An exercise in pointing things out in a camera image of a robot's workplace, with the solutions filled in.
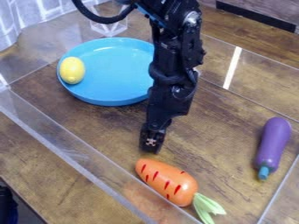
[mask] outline purple eggplant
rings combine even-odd
[[[256,158],[256,167],[260,170],[258,178],[261,180],[266,180],[269,174],[278,169],[292,132],[292,124],[285,118],[274,117],[266,122]]]

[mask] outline black robotic arm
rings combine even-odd
[[[118,0],[129,4],[115,17],[99,17],[81,0],[73,0],[93,21],[111,24],[134,9],[150,18],[154,35],[154,61],[150,75],[147,118],[141,131],[141,148],[158,153],[173,118],[189,114],[198,86],[198,72],[206,52],[202,49],[202,12],[197,0]]]

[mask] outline blue plate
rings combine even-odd
[[[133,38],[102,38],[71,49],[61,58],[58,77],[62,85],[81,100],[102,106],[125,106],[147,98],[154,84],[149,66],[154,59],[153,44]],[[62,61],[78,57],[86,65],[85,79],[71,85],[62,80]]]

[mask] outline yellow lemon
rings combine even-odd
[[[77,84],[85,78],[86,67],[83,61],[77,57],[69,57],[61,63],[61,77],[70,83]]]

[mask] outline toy carrot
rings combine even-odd
[[[226,214],[217,201],[198,193],[200,186],[194,177],[177,167],[153,159],[141,158],[135,171],[142,180],[179,207],[194,205],[206,224],[213,224],[213,214]]]

